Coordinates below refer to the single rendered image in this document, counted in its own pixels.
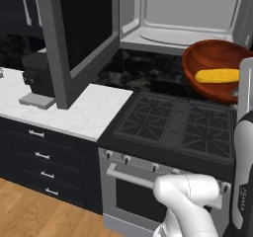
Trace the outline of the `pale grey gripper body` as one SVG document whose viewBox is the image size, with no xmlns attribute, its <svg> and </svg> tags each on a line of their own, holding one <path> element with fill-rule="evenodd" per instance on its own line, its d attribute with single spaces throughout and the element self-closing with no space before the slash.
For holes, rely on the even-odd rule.
<svg viewBox="0 0 253 237">
<path fill-rule="evenodd" d="M 239 116 L 244 116 L 253 110 L 253 57 L 245 58 L 240 63 L 238 86 Z"/>
</svg>

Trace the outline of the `yellow corn cob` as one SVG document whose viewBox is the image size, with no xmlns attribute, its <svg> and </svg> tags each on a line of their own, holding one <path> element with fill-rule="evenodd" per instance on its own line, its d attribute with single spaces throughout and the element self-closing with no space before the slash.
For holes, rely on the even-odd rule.
<svg viewBox="0 0 253 237">
<path fill-rule="evenodd" d="M 195 79 L 204 84 L 208 83 L 232 83 L 239 80 L 239 70 L 231 68 L 200 70 Z"/>
</svg>

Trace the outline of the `brown wooden bowl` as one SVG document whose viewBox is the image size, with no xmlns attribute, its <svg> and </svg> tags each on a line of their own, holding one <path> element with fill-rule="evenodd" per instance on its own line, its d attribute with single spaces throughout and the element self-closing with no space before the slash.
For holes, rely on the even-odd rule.
<svg viewBox="0 0 253 237">
<path fill-rule="evenodd" d="M 183 53 L 182 67 L 191 87 L 208 100 L 222 104 L 236 104 L 237 97 L 232 91 L 237 82 L 223 84 L 202 84 L 195 80 L 200 70 L 215 68 L 239 68 L 244 58 L 253 57 L 253 52 L 237 43 L 220 39 L 198 41 Z"/>
</svg>

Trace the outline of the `grey microwave turntable plate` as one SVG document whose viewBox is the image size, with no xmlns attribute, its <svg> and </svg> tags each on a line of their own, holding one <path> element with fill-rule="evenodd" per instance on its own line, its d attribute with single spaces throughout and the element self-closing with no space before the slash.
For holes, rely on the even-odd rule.
<svg viewBox="0 0 253 237">
<path fill-rule="evenodd" d="M 201 40 L 233 41 L 232 36 L 191 31 L 144 28 L 139 34 L 143 39 L 165 44 L 191 45 Z"/>
</svg>

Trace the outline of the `grey microwave oven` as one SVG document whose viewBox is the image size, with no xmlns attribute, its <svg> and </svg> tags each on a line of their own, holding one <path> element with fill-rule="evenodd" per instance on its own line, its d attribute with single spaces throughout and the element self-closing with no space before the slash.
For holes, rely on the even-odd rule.
<svg viewBox="0 0 253 237">
<path fill-rule="evenodd" d="M 120 0 L 121 48 L 181 55 L 189 46 L 143 39 L 144 28 L 229 35 L 248 48 L 253 0 Z"/>
</svg>

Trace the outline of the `silver oven door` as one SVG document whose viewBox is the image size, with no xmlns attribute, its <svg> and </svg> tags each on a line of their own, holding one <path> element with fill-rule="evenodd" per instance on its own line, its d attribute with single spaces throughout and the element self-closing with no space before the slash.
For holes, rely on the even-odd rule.
<svg viewBox="0 0 253 237">
<path fill-rule="evenodd" d="M 110 149 L 98 149 L 103 219 L 107 228 L 126 237 L 152 237 L 166 213 L 166 207 L 155 199 L 150 188 L 109 176 L 107 170 L 115 163 L 118 171 L 152 182 L 159 176 L 175 175 L 171 173 L 174 168 L 181 171 L 180 175 L 206 174 L 216 178 L 222 195 L 222 208 L 207 206 L 206 210 L 211 214 L 217 233 L 224 233 L 228 224 L 230 194 L 221 190 L 221 183 L 230 183 L 231 186 L 233 166 L 230 161 L 222 162 L 218 158 L 199 157 L 144 145 L 122 152 L 111 150 L 113 156 L 107 159 L 107 150 Z M 123 159 L 125 155 L 131 158 L 127 165 Z M 160 167 L 155 173 L 151 169 L 152 163 L 157 163 Z"/>
</svg>

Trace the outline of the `grey microwave door black window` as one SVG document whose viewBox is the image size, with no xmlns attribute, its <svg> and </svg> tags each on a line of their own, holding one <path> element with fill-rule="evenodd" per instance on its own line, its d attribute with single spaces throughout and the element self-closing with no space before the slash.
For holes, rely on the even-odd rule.
<svg viewBox="0 0 253 237">
<path fill-rule="evenodd" d="M 120 0 L 38 0 L 56 105 L 69 109 L 120 48 Z"/>
</svg>

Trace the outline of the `black gas hob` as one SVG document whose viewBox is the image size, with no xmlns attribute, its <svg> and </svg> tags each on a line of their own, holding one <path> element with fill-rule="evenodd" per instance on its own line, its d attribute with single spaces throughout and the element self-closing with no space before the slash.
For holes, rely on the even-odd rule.
<svg viewBox="0 0 253 237">
<path fill-rule="evenodd" d="M 232 182 L 236 111 L 224 105 L 133 93 L 98 140 L 104 149 Z"/>
</svg>

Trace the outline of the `dark navy drawer front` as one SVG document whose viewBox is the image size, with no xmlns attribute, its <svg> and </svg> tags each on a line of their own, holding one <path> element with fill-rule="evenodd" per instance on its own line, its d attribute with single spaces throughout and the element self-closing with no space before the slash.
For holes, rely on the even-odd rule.
<svg viewBox="0 0 253 237">
<path fill-rule="evenodd" d="M 54 165 L 69 171 L 81 172 L 78 156 L 73 150 L 65 150 L 64 148 L 48 145 L 29 145 L 16 147 L 14 152 L 25 164 Z M 38 157 L 35 155 L 35 152 L 50 155 L 50 159 Z"/>
<path fill-rule="evenodd" d="M 41 192 L 45 195 L 67 201 L 69 203 L 85 207 L 86 201 L 84 194 L 75 188 L 71 188 L 66 185 L 58 184 L 58 183 L 35 183 L 32 181 L 28 182 L 28 187 Z M 59 192 L 58 196 L 47 193 L 44 189 L 49 188 L 52 191 Z"/>
<path fill-rule="evenodd" d="M 73 150 L 78 152 L 76 139 L 72 136 L 44 129 L 38 126 L 25 124 L 13 120 L 6 120 L 5 127 L 11 138 L 20 146 L 48 145 Z M 29 129 L 36 132 L 44 132 L 44 138 L 29 134 Z"/>
<path fill-rule="evenodd" d="M 41 171 L 54 174 L 54 179 L 42 176 Z M 78 173 L 54 165 L 26 165 L 21 168 L 21 172 L 28 182 L 58 183 L 83 190 L 83 182 Z"/>
</svg>

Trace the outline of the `black coffee machine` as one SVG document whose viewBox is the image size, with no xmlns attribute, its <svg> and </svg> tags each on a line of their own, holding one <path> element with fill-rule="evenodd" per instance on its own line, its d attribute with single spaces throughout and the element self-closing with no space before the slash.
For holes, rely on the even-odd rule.
<svg viewBox="0 0 253 237">
<path fill-rule="evenodd" d="M 22 59 L 23 81 L 29 85 L 31 92 L 21 98 L 22 105 L 47 110 L 55 103 L 55 95 L 47 61 L 46 49 L 26 55 Z"/>
</svg>

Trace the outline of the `dark navy wall cupboard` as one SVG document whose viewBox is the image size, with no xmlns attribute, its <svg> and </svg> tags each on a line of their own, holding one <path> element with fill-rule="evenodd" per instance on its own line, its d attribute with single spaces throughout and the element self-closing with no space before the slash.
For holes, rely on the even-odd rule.
<svg viewBox="0 0 253 237">
<path fill-rule="evenodd" d="M 42 39 L 38 0 L 0 0 L 0 34 Z"/>
</svg>

